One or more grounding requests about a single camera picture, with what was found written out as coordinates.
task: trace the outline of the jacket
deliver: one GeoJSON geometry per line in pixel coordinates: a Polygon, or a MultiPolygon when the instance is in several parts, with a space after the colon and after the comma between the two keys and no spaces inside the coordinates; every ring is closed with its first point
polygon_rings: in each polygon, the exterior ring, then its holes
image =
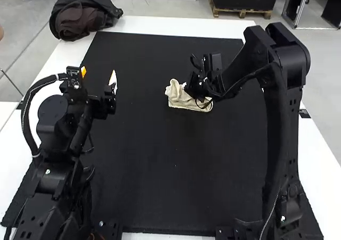
{"type": "Polygon", "coordinates": [[[74,41],[112,27],[123,10],[111,0],[58,0],[50,17],[50,30],[57,39],[74,41]]]}

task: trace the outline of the beige cloth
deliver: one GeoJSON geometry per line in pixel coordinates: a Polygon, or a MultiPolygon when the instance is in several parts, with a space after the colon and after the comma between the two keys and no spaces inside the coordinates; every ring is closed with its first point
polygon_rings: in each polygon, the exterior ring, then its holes
{"type": "Polygon", "coordinates": [[[165,91],[165,95],[168,96],[169,107],[201,112],[209,112],[212,110],[213,102],[211,102],[205,109],[198,107],[204,107],[212,98],[206,97],[203,103],[197,100],[198,105],[196,105],[196,100],[185,92],[185,85],[186,83],[180,85],[176,79],[170,80],[170,86],[166,87],[165,91]]]}

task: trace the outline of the black mat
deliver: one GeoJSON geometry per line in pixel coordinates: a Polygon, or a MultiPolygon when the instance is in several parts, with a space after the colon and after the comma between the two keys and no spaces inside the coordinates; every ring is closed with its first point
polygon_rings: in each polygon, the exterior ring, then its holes
{"type": "MultiPolygon", "coordinates": [[[[82,62],[86,86],[102,92],[115,69],[118,92],[116,114],[94,121],[95,151],[83,159],[96,166],[94,223],[214,235],[234,218],[262,218],[266,114],[258,83],[210,113],[171,109],[164,94],[170,79],[186,81],[191,53],[219,51],[228,65],[241,47],[236,39],[96,34],[82,62]]],[[[318,234],[308,203],[307,211],[307,228],[318,234]]]]}

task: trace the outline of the floor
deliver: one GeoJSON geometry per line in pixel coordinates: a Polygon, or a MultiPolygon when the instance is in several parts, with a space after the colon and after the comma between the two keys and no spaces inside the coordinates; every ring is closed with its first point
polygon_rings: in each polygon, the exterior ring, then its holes
{"type": "MultiPolygon", "coordinates": [[[[24,93],[56,47],[56,40],[46,26],[49,13],[56,0],[0,0],[0,23],[5,29],[5,39],[0,42],[2,69],[24,93]],[[14,24],[12,15],[20,16],[14,24]]],[[[180,18],[213,18],[208,0],[195,2],[171,0],[112,0],[125,15],[169,16],[180,18]]],[[[277,0],[271,22],[281,21],[285,0],[277,0]]],[[[321,22],[317,1],[311,0],[304,10],[300,27],[325,27],[321,22]]],[[[236,14],[222,14],[220,19],[238,19],[236,14]]],[[[249,14],[247,20],[266,27],[270,21],[257,14],[249,14]]],[[[292,30],[311,53],[312,66],[304,88],[303,102],[341,164],[341,88],[339,88],[339,51],[341,31],[292,30]]],[[[0,101],[19,101],[21,95],[9,81],[0,79],[0,101]]]]}

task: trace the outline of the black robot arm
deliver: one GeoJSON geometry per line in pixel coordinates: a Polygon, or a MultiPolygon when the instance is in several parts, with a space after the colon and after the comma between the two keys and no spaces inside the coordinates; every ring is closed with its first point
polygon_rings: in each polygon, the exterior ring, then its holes
{"type": "Polygon", "coordinates": [[[219,102],[235,97],[248,80],[258,80],[267,112],[263,222],[258,230],[256,225],[237,223],[239,229],[233,230],[232,239],[296,239],[301,230],[300,199],[304,194],[297,166],[298,111],[310,55],[281,23],[272,23],[265,31],[260,26],[248,27],[244,36],[245,45],[226,69],[220,54],[204,55],[202,60],[192,55],[196,69],[185,91],[202,102],[205,97],[219,102]],[[243,226],[256,230],[240,229],[243,226]]]}
{"type": "MultiPolygon", "coordinates": [[[[105,86],[102,96],[88,96],[83,86],[85,73],[85,68],[67,67],[67,73],[35,83],[24,98],[22,130],[33,155],[35,172],[26,186],[28,198],[12,225],[18,225],[14,240],[97,239],[90,220],[90,181],[95,168],[84,168],[79,157],[85,153],[88,138],[92,145],[93,120],[115,113],[116,83],[105,86]],[[38,148],[29,125],[30,104],[40,89],[57,80],[63,81],[63,95],[48,97],[38,110],[37,134],[42,141],[38,148]]],[[[7,228],[6,240],[11,229],[7,228]]]]}

